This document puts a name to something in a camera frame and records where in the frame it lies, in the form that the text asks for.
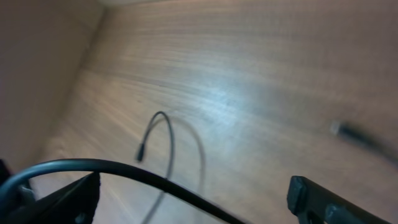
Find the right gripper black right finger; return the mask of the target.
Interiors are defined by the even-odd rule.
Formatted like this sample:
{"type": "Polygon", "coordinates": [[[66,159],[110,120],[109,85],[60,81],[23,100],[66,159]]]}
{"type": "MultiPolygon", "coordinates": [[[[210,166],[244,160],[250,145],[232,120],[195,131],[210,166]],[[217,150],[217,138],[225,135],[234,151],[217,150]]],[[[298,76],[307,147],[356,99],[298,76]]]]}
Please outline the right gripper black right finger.
{"type": "Polygon", "coordinates": [[[303,176],[291,177],[287,206],[300,224],[388,224],[303,176]]]}

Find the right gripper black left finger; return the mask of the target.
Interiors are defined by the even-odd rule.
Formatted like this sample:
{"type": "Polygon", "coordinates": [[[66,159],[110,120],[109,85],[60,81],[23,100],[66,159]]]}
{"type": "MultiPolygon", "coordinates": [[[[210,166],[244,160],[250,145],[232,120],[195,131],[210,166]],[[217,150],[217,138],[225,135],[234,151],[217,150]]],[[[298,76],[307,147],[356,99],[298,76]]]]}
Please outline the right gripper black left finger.
{"type": "Polygon", "coordinates": [[[12,212],[14,224],[92,224],[100,199],[100,175],[93,172],[12,212]]]}

